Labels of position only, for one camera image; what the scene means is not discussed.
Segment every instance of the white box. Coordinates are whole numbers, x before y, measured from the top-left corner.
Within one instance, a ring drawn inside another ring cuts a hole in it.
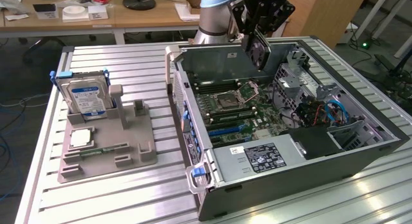
[[[54,4],[33,4],[33,8],[40,20],[58,18],[58,11]]]
[[[353,33],[357,31],[357,26],[352,23],[348,24],[346,30],[337,42],[337,44],[346,44],[353,36]]]
[[[77,15],[76,17],[66,16],[66,15],[62,13],[61,16],[62,16],[62,22],[64,22],[64,23],[80,22],[80,21],[89,21],[89,15],[88,15],[88,13],[82,13],[82,14]]]
[[[89,21],[89,14],[84,7],[74,5],[62,9],[61,18],[64,23]]]
[[[101,20],[108,19],[108,11],[104,5],[100,6],[89,6],[89,19],[90,20]]]

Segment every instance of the blue pcie slot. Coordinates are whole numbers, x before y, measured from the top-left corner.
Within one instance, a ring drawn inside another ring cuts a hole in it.
[[[230,133],[236,133],[240,132],[244,129],[244,125],[240,125],[237,127],[232,127],[228,129],[222,129],[222,130],[216,130],[216,131],[209,131],[208,132],[208,136],[218,136],[218,135],[224,135],[224,134],[230,134]]]

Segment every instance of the red cable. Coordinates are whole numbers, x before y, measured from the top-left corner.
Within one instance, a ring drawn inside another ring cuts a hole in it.
[[[318,109],[320,109],[320,107],[321,107],[321,106],[322,106],[322,105],[318,105],[318,107],[317,107],[317,110],[316,110],[316,115],[314,115],[314,122],[313,122],[312,126],[316,124],[317,114],[318,114]]]

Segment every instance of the black lamp base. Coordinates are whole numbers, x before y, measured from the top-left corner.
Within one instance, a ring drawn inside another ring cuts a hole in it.
[[[156,1],[154,0],[122,0],[122,5],[133,10],[148,10],[156,7]]]

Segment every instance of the hard drive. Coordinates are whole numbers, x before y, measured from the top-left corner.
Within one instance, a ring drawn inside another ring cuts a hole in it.
[[[70,114],[80,113],[84,120],[106,117],[105,110],[113,108],[106,70],[89,73],[60,72],[53,83],[61,91]]]

